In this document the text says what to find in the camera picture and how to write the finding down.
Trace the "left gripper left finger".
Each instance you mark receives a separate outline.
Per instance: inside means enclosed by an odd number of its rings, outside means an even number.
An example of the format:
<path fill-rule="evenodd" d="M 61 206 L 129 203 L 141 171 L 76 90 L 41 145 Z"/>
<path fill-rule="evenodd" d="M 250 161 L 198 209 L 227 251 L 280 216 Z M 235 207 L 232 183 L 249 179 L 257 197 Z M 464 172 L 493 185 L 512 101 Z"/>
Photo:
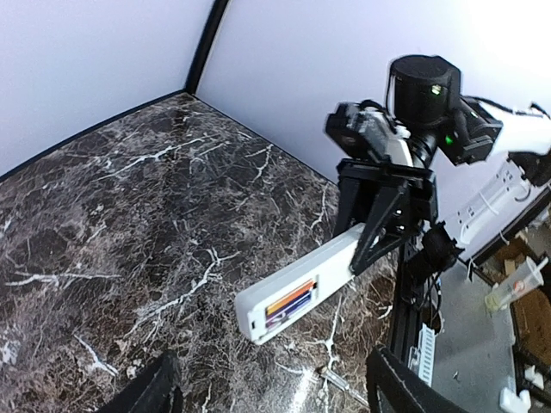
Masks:
<path fill-rule="evenodd" d="M 173 350 L 164 351 L 98 412 L 182 412 L 181 367 Z"/>

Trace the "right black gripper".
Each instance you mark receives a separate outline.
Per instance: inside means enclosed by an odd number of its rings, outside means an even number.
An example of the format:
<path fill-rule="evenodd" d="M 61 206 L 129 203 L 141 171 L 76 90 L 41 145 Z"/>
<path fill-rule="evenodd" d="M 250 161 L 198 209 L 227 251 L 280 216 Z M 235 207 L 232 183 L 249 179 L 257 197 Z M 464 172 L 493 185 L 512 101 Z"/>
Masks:
<path fill-rule="evenodd" d="M 364 222 L 350 261 L 353 275 L 416 234 L 421 221 L 436 221 L 436 174 L 432 170 L 345 158 L 337 174 L 339 201 L 333 235 Z"/>

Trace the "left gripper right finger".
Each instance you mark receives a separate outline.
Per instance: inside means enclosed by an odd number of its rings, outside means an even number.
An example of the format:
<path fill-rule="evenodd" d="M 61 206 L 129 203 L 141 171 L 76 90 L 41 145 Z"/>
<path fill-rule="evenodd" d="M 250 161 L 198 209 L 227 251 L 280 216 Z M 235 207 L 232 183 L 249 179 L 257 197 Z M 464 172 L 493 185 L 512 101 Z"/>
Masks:
<path fill-rule="evenodd" d="M 382 412 L 381 394 L 395 412 L 465 412 L 426 385 L 383 345 L 373 348 L 366 359 L 366 368 L 371 412 Z"/>

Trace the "clear handle screwdriver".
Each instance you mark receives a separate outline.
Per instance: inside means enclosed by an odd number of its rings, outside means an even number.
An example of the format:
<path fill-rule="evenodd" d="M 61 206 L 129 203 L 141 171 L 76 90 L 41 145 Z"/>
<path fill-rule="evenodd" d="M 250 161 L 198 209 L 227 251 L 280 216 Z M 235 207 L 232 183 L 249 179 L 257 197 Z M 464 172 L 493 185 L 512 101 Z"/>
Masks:
<path fill-rule="evenodd" d="M 359 391 L 354 389 L 346 379 L 333 372 L 329 367 L 319 367 L 316 369 L 316 372 L 322 379 L 333 384 L 339 390 L 347 393 L 359 404 L 368 407 L 368 400 Z"/>

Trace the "long white remote control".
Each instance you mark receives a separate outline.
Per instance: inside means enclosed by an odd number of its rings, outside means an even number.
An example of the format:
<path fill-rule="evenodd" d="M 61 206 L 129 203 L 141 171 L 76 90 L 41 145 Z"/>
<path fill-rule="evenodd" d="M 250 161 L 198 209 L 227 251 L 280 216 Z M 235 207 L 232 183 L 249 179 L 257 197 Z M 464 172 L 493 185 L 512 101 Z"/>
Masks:
<path fill-rule="evenodd" d="M 353 280 L 350 262 L 363 227 L 353 226 L 238 293 L 235 312 L 239 331 L 262 345 Z"/>

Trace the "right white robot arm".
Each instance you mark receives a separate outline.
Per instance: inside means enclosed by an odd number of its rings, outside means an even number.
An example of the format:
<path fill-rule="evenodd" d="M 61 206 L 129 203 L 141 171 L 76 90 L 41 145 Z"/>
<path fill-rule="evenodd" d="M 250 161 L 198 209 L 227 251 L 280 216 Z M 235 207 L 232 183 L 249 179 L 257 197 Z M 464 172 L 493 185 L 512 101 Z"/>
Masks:
<path fill-rule="evenodd" d="M 362 225 L 350 261 L 360 274 L 406 243 L 414 276 L 450 268 L 504 206 L 550 182 L 550 117 L 461 93 L 461 72 L 439 56 L 405 55 L 389 67 L 385 101 L 342 102 L 326 134 L 344 152 L 337 167 L 335 233 Z M 505 161 L 478 194 L 446 218 L 438 215 L 433 158 L 473 164 Z"/>

